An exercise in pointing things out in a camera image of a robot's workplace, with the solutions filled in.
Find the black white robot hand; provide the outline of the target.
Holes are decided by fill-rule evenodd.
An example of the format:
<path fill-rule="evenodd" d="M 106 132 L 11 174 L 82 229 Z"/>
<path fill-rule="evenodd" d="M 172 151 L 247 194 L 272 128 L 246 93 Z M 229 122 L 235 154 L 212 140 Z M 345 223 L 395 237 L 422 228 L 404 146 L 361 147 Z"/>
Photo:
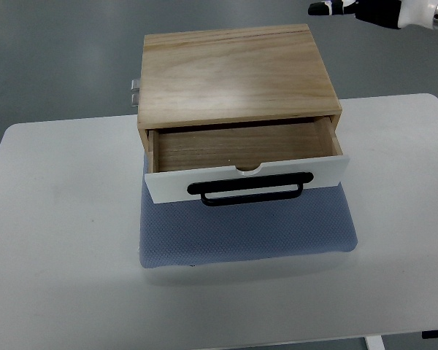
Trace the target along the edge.
<path fill-rule="evenodd" d="M 415 25 L 438 31 L 438 0 L 318 1 L 309 5 L 307 13 L 354 15 L 357 20 L 396 30 Z"/>

